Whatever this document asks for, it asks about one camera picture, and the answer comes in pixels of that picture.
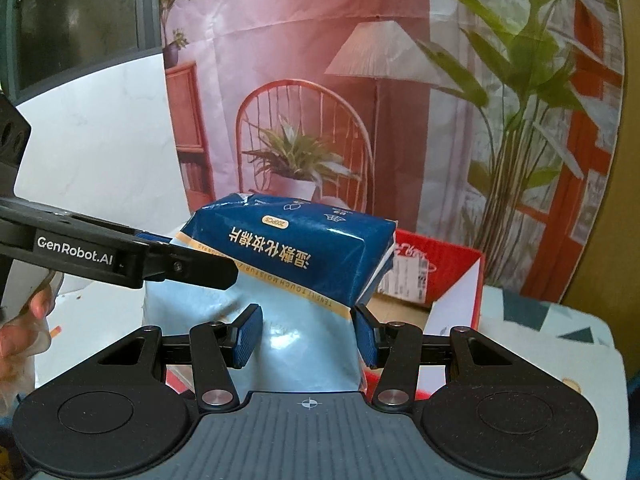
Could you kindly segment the person left hand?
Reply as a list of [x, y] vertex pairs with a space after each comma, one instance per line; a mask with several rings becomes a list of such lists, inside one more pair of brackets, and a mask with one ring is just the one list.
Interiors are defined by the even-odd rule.
[[35, 356], [49, 349], [47, 316], [54, 308], [52, 287], [36, 292], [14, 320], [1, 327], [1, 416], [9, 416], [17, 397], [35, 389]]

